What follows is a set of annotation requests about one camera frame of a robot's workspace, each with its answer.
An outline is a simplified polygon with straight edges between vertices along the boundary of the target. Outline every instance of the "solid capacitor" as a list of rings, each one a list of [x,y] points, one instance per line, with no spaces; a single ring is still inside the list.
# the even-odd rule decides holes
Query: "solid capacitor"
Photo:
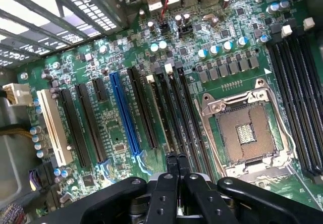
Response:
[[[224,44],[223,44],[223,50],[224,51],[230,51],[232,49],[232,42],[230,41],[226,41]]]

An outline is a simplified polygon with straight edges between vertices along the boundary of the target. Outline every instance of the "blue pcie slot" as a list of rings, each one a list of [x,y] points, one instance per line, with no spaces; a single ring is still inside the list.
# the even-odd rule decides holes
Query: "blue pcie slot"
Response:
[[[126,130],[127,139],[130,145],[133,156],[140,154],[141,149],[137,134],[135,131],[135,126],[131,119],[130,111],[128,108],[127,99],[122,87],[121,78],[118,72],[110,73],[110,80],[113,88],[113,93],[116,98],[118,110],[121,116],[122,124]]]

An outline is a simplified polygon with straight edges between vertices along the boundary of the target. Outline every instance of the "screw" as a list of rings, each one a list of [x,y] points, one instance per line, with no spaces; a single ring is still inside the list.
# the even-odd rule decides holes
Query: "screw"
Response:
[[[173,178],[173,176],[172,176],[171,174],[166,174],[166,175],[164,176],[164,178],[165,178],[165,179],[172,179],[172,178]]]
[[[231,185],[231,184],[233,184],[232,180],[224,180],[224,183],[225,183],[226,185]]]
[[[193,180],[196,180],[196,179],[198,178],[198,175],[196,175],[196,174],[192,174],[192,175],[190,176],[190,178],[191,178],[191,179],[193,179]]]
[[[131,182],[133,185],[139,185],[141,181],[139,179],[135,179],[134,181]]]

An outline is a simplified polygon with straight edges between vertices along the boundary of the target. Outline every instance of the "connector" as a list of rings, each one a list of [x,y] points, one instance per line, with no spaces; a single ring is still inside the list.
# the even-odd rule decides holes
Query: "connector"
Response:
[[[3,86],[3,90],[8,95],[8,106],[32,106],[32,96],[30,87],[26,84],[7,84]]]
[[[56,102],[51,98],[51,93],[48,89],[37,91],[37,96],[57,164],[59,167],[68,165],[73,161],[73,158],[71,152],[66,149],[68,146],[67,138]]]

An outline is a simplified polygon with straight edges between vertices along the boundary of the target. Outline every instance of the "screw hole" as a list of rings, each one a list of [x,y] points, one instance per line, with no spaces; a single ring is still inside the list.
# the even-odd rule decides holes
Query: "screw hole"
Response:
[[[158,209],[157,214],[158,215],[163,215],[164,214],[164,209]]]

